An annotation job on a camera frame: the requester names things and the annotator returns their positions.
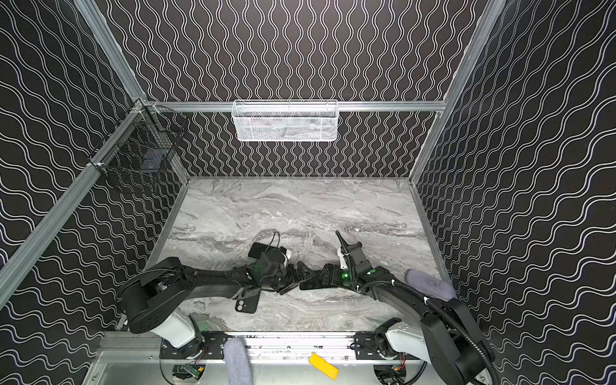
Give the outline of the black phone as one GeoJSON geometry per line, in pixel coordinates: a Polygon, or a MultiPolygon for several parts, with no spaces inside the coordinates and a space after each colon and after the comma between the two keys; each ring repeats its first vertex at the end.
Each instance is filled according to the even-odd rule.
{"type": "Polygon", "coordinates": [[[266,245],[263,243],[255,242],[251,245],[250,251],[248,253],[249,258],[253,258],[258,260],[264,253],[268,253],[274,251],[274,247],[272,245],[266,245]]]}

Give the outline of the black phone case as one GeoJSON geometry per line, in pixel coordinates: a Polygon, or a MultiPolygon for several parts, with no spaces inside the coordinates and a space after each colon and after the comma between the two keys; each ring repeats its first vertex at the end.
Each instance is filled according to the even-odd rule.
{"type": "Polygon", "coordinates": [[[235,311],[245,314],[254,314],[258,309],[261,291],[255,291],[248,295],[240,296],[235,303],[235,311]]]}

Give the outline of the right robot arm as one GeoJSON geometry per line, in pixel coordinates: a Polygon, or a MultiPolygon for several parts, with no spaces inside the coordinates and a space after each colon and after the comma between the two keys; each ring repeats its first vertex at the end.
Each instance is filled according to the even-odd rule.
{"type": "Polygon", "coordinates": [[[399,280],[382,266],[372,266],[361,242],[348,244],[340,232],[343,261],[314,270],[298,262],[301,290],[341,288],[393,307],[420,324],[427,361],[447,384],[478,384],[486,371],[499,384],[494,353],[467,306],[453,298],[434,298],[399,280]]]}

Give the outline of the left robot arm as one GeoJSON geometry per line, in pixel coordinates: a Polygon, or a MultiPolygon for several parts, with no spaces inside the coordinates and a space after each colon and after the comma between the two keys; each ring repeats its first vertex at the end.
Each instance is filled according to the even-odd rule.
{"type": "Polygon", "coordinates": [[[133,334],[152,332],[176,349],[197,342],[199,332],[189,316],[178,308],[194,298],[230,298],[245,302],[253,313],[261,292],[283,295],[309,273],[305,264],[290,262],[290,250],[255,242],[248,256],[250,264],[228,270],[205,270],[184,265],[177,257],[165,258],[120,287],[116,302],[124,312],[133,334]]]}

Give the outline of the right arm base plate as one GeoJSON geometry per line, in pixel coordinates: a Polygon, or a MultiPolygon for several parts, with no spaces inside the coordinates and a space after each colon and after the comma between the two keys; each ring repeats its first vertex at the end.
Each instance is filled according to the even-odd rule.
{"type": "Polygon", "coordinates": [[[356,332],[349,348],[354,351],[358,360],[419,360],[408,353],[396,351],[385,335],[375,332],[356,332]]]}

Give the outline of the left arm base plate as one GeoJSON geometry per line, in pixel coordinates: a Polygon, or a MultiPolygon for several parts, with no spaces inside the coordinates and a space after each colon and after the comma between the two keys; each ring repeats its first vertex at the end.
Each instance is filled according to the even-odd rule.
{"type": "Polygon", "coordinates": [[[175,348],[163,340],[160,358],[167,360],[223,359],[223,348],[229,335],[221,331],[202,332],[183,347],[175,348]]]}

